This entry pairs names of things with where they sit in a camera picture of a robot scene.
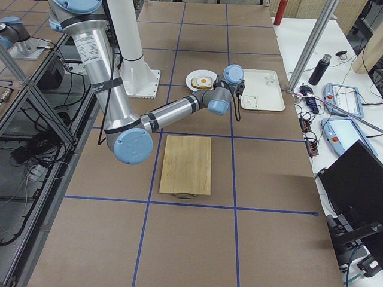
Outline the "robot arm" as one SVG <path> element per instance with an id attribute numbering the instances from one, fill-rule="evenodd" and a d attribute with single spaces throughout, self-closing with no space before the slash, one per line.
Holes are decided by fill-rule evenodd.
<path id="1" fill-rule="evenodd" d="M 109 149 L 126 164 L 145 161 L 153 150 L 151 133 L 206 108 L 224 115 L 244 88 L 244 71 L 229 65 L 213 81 L 178 101 L 144 115 L 130 97 L 155 97 L 160 71 L 144 60 L 132 1 L 50 1 L 50 23 L 73 40 L 104 113 Z"/>
<path id="2" fill-rule="evenodd" d="M 45 46 L 38 48 L 22 21 L 16 16 L 1 19 L 1 46 L 16 60 L 37 60 Z"/>

